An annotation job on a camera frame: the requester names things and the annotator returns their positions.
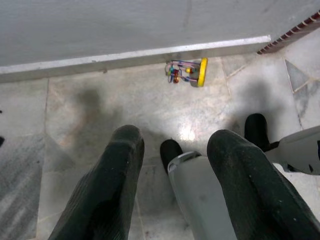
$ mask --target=foot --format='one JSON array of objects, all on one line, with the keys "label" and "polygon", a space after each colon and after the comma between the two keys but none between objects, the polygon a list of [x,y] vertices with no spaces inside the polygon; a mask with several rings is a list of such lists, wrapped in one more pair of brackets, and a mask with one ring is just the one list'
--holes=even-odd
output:
[{"label": "foot", "polygon": [[168,174],[168,164],[170,161],[183,153],[179,143],[175,140],[168,139],[161,144],[160,156],[166,174]]}]

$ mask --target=black shoe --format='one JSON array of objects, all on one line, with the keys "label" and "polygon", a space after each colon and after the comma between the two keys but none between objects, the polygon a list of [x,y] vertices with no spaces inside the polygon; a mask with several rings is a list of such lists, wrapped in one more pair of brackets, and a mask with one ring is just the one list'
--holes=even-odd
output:
[{"label": "black shoe", "polygon": [[270,149],[268,125],[262,114],[255,113],[247,117],[244,126],[244,138],[264,152]]},{"label": "black shoe", "polygon": [[160,156],[166,174],[168,174],[168,164],[170,161],[183,153],[179,143],[175,140],[168,139],[161,144]]}]

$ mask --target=gray tile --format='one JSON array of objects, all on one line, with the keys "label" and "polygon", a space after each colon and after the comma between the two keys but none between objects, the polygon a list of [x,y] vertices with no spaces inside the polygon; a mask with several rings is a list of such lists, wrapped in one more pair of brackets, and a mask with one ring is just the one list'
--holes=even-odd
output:
[{"label": "gray tile", "polygon": [[17,137],[44,131],[47,85],[48,79],[1,84],[2,136]]},{"label": "gray tile", "polygon": [[77,166],[63,171],[43,173],[39,201],[38,221],[61,213],[78,181],[91,169],[91,165]]},{"label": "gray tile", "polygon": [[297,88],[301,87],[303,84],[305,84],[309,80],[309,77],[289,61],[286,60],[285,64],[289,74],[292,90],[296,91]]},{"label": "gray tile", "polygon": [[61,172],[74,167],[75,163],[72,159],[49,135],[46,135],[43,173]]},{"label": "gray tile", "polygon": [[0,148],[0,239],[36,236],[43,134],[7,138]]},{"label": "gray tile", "polygon": [[143,166],[137,196],[146,240],[193,240],[162,164]]},{"label": "gray tile", "polygon": [[320,221],[320,192],[318,189],[320,176],[301,172],[285,172],[279,164],[275,164],[275,166],[292,183],[315,217]]},{"label": "gray tile", "polygon": [[95,163],[124,124],[142,129],[144,164],[153,164],[167,138],[205,153],[231,101],[220,58],[209,59],[202,88],[169,84],[164,65],[155,64],[51,78],[48,92],[47,133],[79,165]]},{"label": "gray tile", "polygon": [[141,224],[141,218],[138,211],[138,202],[137,198],[134,201],[130,230],[128,235],[128,240],[143,240],[144,233]]},{"label": "gray tile", "polygon": [[244,68],[258,57],[256,53],[231,55],[221,57],[225,75],[229,77],[236,71]]},{"label": "gray tile", "polygon": [[258,58],[232,76],[228,85],[241,134],[254,113],[265,116],[270,142],[301,130],[286,64],[279,54]]},{"label": "gray tile", "polygon": [[308,76],[320,79],[320,28],[285,47],[281,52]]},{"label": "gray tile", "polygon": [[303,129],[320,125],[320,81],[310,81],[294,94]]},{"label": "gray tile", "polygon": [[62,212],[40,219],[36,226],[35,240],[48,240],[50,234],[55,228]]}]

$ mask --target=white plastic object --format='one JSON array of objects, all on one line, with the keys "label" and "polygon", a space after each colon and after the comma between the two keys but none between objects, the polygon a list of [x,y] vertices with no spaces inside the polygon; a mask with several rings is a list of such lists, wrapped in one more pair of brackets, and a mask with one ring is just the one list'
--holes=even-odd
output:
[{"label": "white plastic object", "polygon": [[169,179],[195,240],[237,240],[208,157],[187,152],[168,165]]}]

